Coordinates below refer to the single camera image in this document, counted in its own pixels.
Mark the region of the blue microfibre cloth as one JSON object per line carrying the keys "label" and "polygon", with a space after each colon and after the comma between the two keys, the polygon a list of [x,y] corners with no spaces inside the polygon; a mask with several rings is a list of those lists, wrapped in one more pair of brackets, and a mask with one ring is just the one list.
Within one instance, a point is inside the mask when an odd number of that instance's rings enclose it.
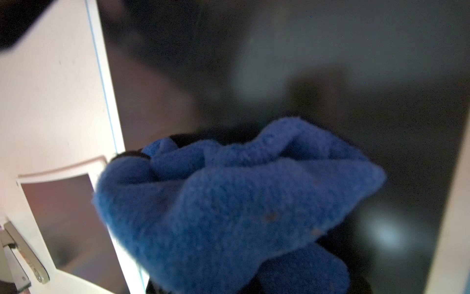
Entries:
{"label": "blue microfibre cloth", "polygon": [[116,156],[93,202],[101,220],[166,294],[345,294],[345,263],[317,241],[385,171],[299,118],[223,145],[158,140]]}

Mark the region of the blue-edged white drawing tablet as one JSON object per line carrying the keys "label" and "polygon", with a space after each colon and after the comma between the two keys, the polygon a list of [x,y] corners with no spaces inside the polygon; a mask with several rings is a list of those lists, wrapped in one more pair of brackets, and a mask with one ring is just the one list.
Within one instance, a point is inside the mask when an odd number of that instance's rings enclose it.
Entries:
{"label": "blue-edged white drawing tablet", "polygon": [[470,106],[468,1],[98,1],[127,149],[252,139],[299,116],[388,174],[321,244],[375,294],[421,294]]}

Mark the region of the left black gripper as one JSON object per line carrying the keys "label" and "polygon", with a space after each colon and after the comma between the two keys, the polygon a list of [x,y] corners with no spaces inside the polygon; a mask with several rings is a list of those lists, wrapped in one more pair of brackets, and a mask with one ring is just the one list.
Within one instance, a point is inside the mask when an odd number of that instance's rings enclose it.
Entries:
{"label": "left black gripper", "polygon": [[1,51],[12,48],[52,2],[52,0],[1,1]]}

